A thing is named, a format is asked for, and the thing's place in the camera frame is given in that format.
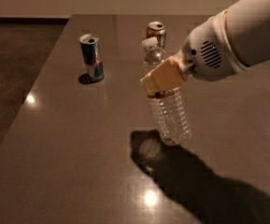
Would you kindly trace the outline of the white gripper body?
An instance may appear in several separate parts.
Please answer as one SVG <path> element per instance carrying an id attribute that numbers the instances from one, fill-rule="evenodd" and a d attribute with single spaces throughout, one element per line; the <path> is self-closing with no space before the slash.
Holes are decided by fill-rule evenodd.
<path id="1" fill-rule="evenodd" d="M 249 68 L 236 56 L 226 29 L 224 10 L 191 31 L 182 52 L 196 79 L 218 81 Z"/>

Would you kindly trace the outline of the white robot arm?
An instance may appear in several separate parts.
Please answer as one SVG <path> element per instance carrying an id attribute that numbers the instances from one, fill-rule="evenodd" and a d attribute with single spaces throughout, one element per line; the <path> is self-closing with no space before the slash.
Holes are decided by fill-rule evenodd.
<path id="1" fill-rule="evenodd" d="M 270 60 L 270 0 L 240 0 L 190 32 L 182 49 L 148 72 L 153 94 L 185 84 L 188 76 L 217 81 Z"/>

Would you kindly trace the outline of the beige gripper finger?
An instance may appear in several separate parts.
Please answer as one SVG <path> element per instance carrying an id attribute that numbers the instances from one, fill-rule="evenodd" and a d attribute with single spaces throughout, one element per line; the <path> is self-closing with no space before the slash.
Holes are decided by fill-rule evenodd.
<path id="1" fill-rule="evenodd" d="M 193 68 L 192 62 L 171 56 L 140 79 L 147 94 L 182 87 Z"/>

